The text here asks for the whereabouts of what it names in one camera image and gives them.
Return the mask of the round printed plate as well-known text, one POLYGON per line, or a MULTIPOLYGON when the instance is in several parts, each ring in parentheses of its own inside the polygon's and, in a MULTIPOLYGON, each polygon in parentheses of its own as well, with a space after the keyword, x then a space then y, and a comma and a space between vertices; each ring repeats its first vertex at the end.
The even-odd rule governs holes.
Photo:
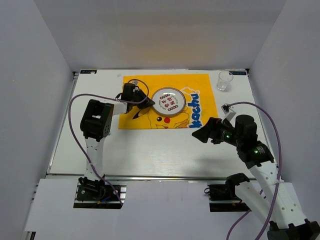
POLYGON ((165 116, 175 116, 183 111, 186 106, 186 98, 183 93, 172 87, 158 89, 151 100, 155 112, 165 116))

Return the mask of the yellow Pikachu cloth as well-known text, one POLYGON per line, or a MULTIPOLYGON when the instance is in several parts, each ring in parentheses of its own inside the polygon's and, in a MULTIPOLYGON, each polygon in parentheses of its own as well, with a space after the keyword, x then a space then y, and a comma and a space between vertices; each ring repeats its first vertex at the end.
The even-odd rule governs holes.
POLYGON ((123 82, 138 79, 138 86, 144 93, 153 94, 161 88, 175 88, 181 91, 186 105, 177 115, 162 115, 153 106, 133 109, 119 117, 119 129, 180 129, 201 128, 210 117, 218 117, 218 111, 210 77, 208 74, 161 74, 124 76, 123 82))

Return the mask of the clear drinking glass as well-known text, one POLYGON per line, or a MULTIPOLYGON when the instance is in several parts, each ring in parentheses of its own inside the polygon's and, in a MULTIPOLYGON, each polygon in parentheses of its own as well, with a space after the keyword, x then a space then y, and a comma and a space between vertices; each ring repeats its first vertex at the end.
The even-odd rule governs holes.
POLYGON ((230 85, 230 83, 232 82, 233 79, 234 79, 234 76, 229 70, 221 71, 218 74, 218 80, 217 80, 217 83, 216 83, 216 88, 219 91, 225 91, 228 88, 228 86, 230 85))

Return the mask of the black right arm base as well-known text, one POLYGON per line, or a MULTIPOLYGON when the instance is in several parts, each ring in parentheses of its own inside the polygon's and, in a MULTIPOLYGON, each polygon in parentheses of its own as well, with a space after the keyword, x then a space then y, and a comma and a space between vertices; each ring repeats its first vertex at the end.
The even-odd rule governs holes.
POLYGON ((238 197, 233 196, 225 184, 209 184, 204 189, 209 199, 209 210, 212 213, 246 212, 248 206, 238 197))

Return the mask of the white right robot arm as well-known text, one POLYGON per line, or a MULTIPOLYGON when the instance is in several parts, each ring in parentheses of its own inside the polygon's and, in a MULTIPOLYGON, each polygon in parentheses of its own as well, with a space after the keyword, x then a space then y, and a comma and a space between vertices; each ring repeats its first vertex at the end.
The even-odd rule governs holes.
POLYGON ((269 240, 315 240, 320 235, 317 221, 308 220, 298 204, 292 199, 281 177, 282 156, 274 158, 267 145, 258 140, 257 124, 250 115, 236 115, 233 104, 221 108, 224 118, 211 117, 192 136, 214 145, 226 143, 234 146, 239 159, 259 183, 261 191, 255 190, 244 173, 227 177, 226 195, 240 199, 254 213, 263 226, 257 235, 260 239, 267 233, 269 240))

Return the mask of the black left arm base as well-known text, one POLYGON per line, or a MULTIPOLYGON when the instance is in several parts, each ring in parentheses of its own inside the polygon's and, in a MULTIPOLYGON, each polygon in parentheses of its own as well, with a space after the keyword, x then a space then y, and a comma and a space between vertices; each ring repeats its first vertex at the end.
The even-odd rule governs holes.
POLYGON ((76 209, 112 209, 122 208, 125 201, 126 187, 115 184, 110 186, 103 180, 78 179, 73 207, 76 209))

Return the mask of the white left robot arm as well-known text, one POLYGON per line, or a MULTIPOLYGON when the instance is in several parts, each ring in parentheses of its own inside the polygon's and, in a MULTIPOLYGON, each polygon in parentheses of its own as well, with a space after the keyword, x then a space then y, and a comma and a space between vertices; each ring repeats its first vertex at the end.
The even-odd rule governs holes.
POLYGON ((105 138, 111 131, 113 116, 127 114, 133 107, 142 110, 155 104, 138 86, 141 82, 138 79, 131 79, 125 83, 114 102, 89 100, 80 122, 80 130, 86 144, 87 164, 84 176, 89 180, 104 180, 103 148, 105 138))

